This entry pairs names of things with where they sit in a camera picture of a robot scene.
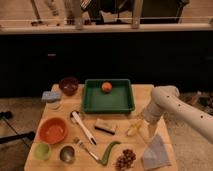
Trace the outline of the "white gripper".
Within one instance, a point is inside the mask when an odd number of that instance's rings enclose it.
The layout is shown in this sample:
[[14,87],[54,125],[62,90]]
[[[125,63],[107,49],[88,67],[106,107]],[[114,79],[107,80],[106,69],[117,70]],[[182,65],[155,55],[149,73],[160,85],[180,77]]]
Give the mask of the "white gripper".
[[141,112],[143,119],[148,123],[148,135],[153,137],[157,129],[157,123],[163,114],[163,110],[156,105],[149,104]]

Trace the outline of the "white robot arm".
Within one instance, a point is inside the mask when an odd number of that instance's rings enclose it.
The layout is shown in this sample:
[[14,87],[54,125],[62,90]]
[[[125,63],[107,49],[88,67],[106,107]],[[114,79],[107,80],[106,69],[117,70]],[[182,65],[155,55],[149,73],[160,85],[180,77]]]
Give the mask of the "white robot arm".
[[213,116],[179,99],[175,86],[156,86],[151,90],[151,99],[142,110],[146,122],[156,124],[164,112],[179,116],[191,128],[213,144]]

